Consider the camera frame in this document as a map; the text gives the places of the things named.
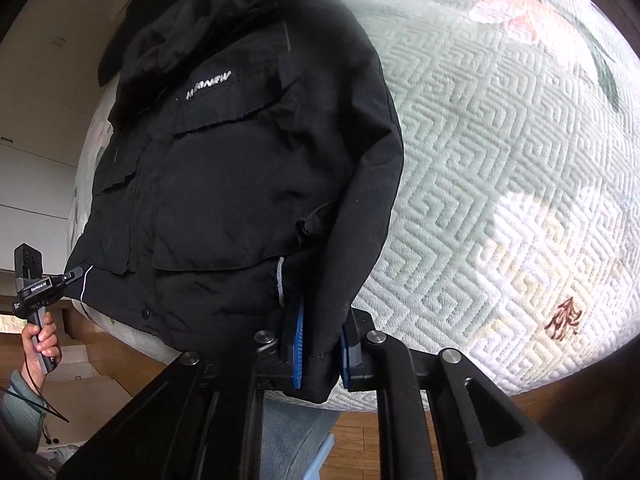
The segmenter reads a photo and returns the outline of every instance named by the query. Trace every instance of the metal screw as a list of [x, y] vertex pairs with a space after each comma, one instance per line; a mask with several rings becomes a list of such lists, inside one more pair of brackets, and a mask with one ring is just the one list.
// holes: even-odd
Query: metal screw
[[442, 358], [452, 365], [459, 363], [462, 360], [462, 354], [453, 348], [447, 348], [442, 351]]
[[374, 345], [379, 345], [380, 343], [385, 342], [385, 339], [386, 334], [384, 332], [380, 332], [380, 330], [369, 330], [367, 332], [367, 341]]
[[261, 345], [268, 345], [276, 339], [276, 336], [271, 330], [258, 330], [254, 335], [254, 339]]
[[185, 352], [180, 356], [180, 364], [184, 366], [193, 366], [200, 360], [197, 352]]

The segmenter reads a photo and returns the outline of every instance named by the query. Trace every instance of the white wall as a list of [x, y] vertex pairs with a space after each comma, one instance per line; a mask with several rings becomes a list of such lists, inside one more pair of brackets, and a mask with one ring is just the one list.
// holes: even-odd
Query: white wall
[[62, 272], [76, 168], [0, 146], [0, 268], [14, 267], [14, 249], [42, 252], [44, 272]]
[[76, 166], [102, 94], [98, 62], [116, 23], [114, 0], [29, 0], [0, 43], [0, 269], [14, 248], [66, 263]]

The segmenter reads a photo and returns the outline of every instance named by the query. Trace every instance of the jacket sleeve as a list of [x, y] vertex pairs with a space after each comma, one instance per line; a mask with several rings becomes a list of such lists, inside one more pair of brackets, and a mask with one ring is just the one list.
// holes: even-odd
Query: jacket sleeve
[[[9, 391], [41, 406], [45, 405], [44, 401], [24, 382], [17, 370], [14, 370], [11, 375]], [[21, 450], [24, 452], [36, 452], [44, 421], [43, 410], [34, 408], [31, 404], [21, 399], [5, 394], [0, 404], [0, 421]]]
[[398, 116], [373, 48], [357, 74], [350, 117], [343, 121], [356, 165], [305, 301], [302, 389], [288, 392], [311, 402], [324, 402], [337, 382], [340, 330], [380, 256], [402, 173]]

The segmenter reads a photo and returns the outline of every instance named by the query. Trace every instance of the person's arm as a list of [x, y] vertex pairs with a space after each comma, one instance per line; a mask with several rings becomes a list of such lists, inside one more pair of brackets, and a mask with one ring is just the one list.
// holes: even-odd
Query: person's arm
[[[31, 336], [38, 333], [40, 333], [38, 336], [40, 343], [36, 350], [31, 342]], [[41, 351], [43, 355], [53, 358], [57, 363], [62, 359], [62, 352], [56, 337], [56, 324], [53, 323], [53, 317], [49, 312], [45, 314], [42, 330], [32, 324], [24, 327], [22, 346], [25, 355], [24, 365], [20, 372], [16, 370], [12, 374], [9, 391], [40, 406], [47, 407], [47, 403], [39, 396], [44, 386], [45, 376], [40, 371], [36, 352]], [[35, 452], [38, 449], [44, 413], [44, 410], [9, 394], [4, 395], [0, 404], [0, 421], [25, 452]]]

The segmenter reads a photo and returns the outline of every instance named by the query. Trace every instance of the hand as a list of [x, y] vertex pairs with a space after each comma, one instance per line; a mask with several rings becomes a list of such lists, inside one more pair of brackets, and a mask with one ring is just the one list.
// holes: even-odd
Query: hand
[[[22, 347], [24, 348], [25, 360], [20, 374], [22, 375], [24, 382], [26, 382], [37, 394], [42, 392], [45, 379], [42, 371], [40, 370], [38, 352], [44, 356], [51, 357], [56, 364], [62, 360], [62, 350], [60, 350], [60, 345], [58, 344], [56, 330], [57, 327], [53, 322], [53, 316], [50, 312], [47, 312], [44, 315], [44, 326], [42, 327], [42, 330], [39, 326], [31, 323], [27, 324], [22, 329]], [[33, 347], [33, 342], [31, 341], [31, 337], [34, 335], [38, 336], [39, 341], [36, 348]], [[31, 377], [33, 378], [33, 383], [35, 384], [33, 384], [29, 378], [27, 367], [31, 373]]]

